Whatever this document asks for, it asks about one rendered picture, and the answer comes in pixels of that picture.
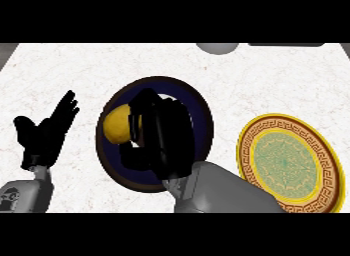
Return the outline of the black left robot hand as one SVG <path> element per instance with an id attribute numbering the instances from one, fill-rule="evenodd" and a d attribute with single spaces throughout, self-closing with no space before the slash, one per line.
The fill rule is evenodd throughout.
<path id="1" fill-rule="evenodd" d="M 75 93 L 68 91 L 52 116 L 40 124 L 36 124 L 27 116 L 13 119 L 18 142 L 25 148 L 22 169 L 30 170 L 34 166 L 50 168 L 55 165 L 65 136 L 80 111 L 77 104 Z"/>

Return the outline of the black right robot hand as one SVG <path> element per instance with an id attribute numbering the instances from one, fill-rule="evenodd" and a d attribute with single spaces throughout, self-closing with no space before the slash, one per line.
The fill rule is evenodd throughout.
<path id="1" fill-rule="evenodd" d="M 126 168 L 152 170 L 160 180 L 188 177 L 195 162 L 195 135 L 186 106 L 145 88 L 129 103 L 130 136 L 120 145 Z"/>

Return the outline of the yellow lemon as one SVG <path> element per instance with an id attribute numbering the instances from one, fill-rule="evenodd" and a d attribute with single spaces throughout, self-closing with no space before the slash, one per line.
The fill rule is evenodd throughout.
<path id="1" fill-rule="evenodd" d="M 130 106 L 123 104 L 106 115 L 103 120 L 103 134 L 112 144 L 124 144 L 130 136 Z"/>

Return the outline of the dark blue plate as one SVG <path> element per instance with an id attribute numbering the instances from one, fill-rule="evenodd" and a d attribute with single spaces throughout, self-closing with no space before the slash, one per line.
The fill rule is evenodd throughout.
<path id="1" fill-rule="evenodd" d="M 157 175 L 151 170 L 137 171 L 124 167 L 118 146 L 108 141 L 103 133 L 103 121 L 108 114 L 133 100 L 145 88 L 152 88 L 158 94 L 171 96 L 188 107 L 195 132 L 196 161 L 204 161 L 210 153 L 214 122 L 210 107 L 199 92 L 186 82 L 171 77 L 154 76 L 139 79 L 123 87 L 106 103 L 96 128 L 96 150 L 103 169 L 127 189 L 143 193 L 158 193 L 165 188 Z"/>

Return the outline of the yellow patterned plate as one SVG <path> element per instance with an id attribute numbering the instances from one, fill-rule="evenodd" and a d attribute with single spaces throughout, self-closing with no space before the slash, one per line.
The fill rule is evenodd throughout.
<path id="1" fill-rule="evenodd" d="M 291 213 L 337 213 L 346 199 L 346 175 L 337 153 L 298 118 L 264 114 L 245 125 L 236 162 L 242 178 L 270 193 Z"/>

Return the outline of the grey round object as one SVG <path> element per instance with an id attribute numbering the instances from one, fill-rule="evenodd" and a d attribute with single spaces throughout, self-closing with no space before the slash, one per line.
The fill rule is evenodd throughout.
<path id="1" fill-rule="evenodd" d="M 235 51 L 238 43 L 198 43 L 196 46 L 204 52 L 213 55 L 225 55 Z"/>

